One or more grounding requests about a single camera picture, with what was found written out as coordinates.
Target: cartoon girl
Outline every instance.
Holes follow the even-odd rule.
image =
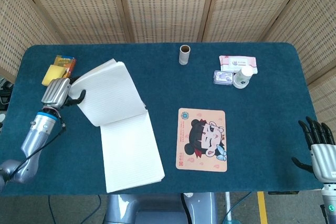
[[[188,155],[196,154],[196,157],[207,157],[216,155],[217,159],[226,161],[226,151],[222,138],[224,138],[224,128],[217,127],[215,122],[207,123],[205,120],[194,119],[191,122],[189,143],[184,146],[184,151]]]

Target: robotic hand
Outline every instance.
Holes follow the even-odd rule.
[[[85,90],[82,90],[78,99],[71,99],[68,96],[71,84],[76,80],[77,78],[60,78],[51,81],[42,98],[43,107],[31,121],[30,130],[21,146],[26,158],[22,162],[9,159],[0,165],[0,192],[9,181],[23,184],[35,176],[41,150],[66,129],[59,110],[64,105],[79,104],[85,97]],[[58,119],[62,124],[62,130],[46,143]]]
[[[329,224],[336,224],[336,145],[330,128],[322,123],[306,117],[309,127],[299,121],[310,150],[312,166],[301,163],[292,157],[296,166],[313,173],[324,187],[321,190],[324,201],[323,215],[329,219]]]

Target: black cable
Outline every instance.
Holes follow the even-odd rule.
[[[66,130],[65,128],[65,124],[62,124],[62,129],[58,132],[58,134],[56,136],[54,136],[53,139],[51,139],[48,143],[44,144],[43,146],[41,146],[40,148],[38,148],[37,150],[35,150],[32,154],[30,154],[28,157],[26,157],[16,168],[15,170],[12,172],[12,174],[10,175],[10,178],[12,179],[14,177],[15,174],[17,174],[17,172],[20,170],[21,166],[23,166],[23,164],[25,162],[27,162],[28,159],[30,159],[32,156],[34,156],[36,153],[38,153],[39,151],[41,151],[42,149],[44,149],[45,147],[47,147],[49,144],[51,144],[57,137],[59,137],[60,135],[62,135],[62,133]]]
[[[325,211],[325,207],[324,205],[320,205],[320,208],[322,210],[322,214],[323,214],[323,217],[324,217],[324,220],[325,220],[325,224],[328,224],[328,217],[327,217],[327,212]]]
[[[80,224],[83,224],[85,221],[87,221],[92,215],[94,215],[99,210],[99,208],[101,206],[101,198],[100,198],[99,195],[97,195],[97,196],[99,198],[99,206],[91,214],[89,214]]]
[[[51,208],[51,204],[50,204],[50,195],[48,195],[48,205],[49,205],[49,210],[50,210],[50,213],[51,213],[51,217],[53,218],[53,222],[54,224],[56,224],[56,220],[55,220],[55,216],[54,216],[54,213],[52,212],[52,208]]]
[[[226,213],[226,215],[224,216],[224,220],[223,220],[223,224],[226,220],[226,217],[228,216],[228,214],[235,208],[237,207],[240,203],[242,203],[244,201],[244,199],[248,198],[250,195],[252,194],[252,192],[250,191],[247,195],[245,195],[243,198],[241,198],[237,203],[235,203],[233,205],[233,207],[230,208],[230,210]]]
[[[193,224],[193,222],[191,220],[189,209],[187,207],[187,204],[185,203],[184,194],[181,194],[181,201],[182,201],[182,206],[184,208],[185,214],[187,215],[188,224]]]

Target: open notebook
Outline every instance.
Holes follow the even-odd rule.
[[[122,62],[114,59],[72,84],[69,96],[94,126],[100,126],[108,193],[159,182],[164,171],[151,120]]]

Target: table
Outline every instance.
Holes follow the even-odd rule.
[[[189,63],[178,63],[181,43],[36,45],[24,54],[0,135],[0,161],[24,158],[20,146],[41,109],[40,83],[56,55],[77,59],[73,76],[114,58],[123,61],[149,111],[165,178],[123,193],[286,191],[319,188],[298,169],[310,163],[297,121],[315,118],[295,48],[287,43],[189,43]],[[258,74],[247,88],[213,84],[219,55],[257,58]],[[224,110],[228,171],[211,173],[175,167],[179,108]],[[61,111],[67,131],[43,150],[34,181],[9,183],[3,195],[90,195],[106,193],[100,130],[77,106]],[[60,126],[54,128],[56,134]]]

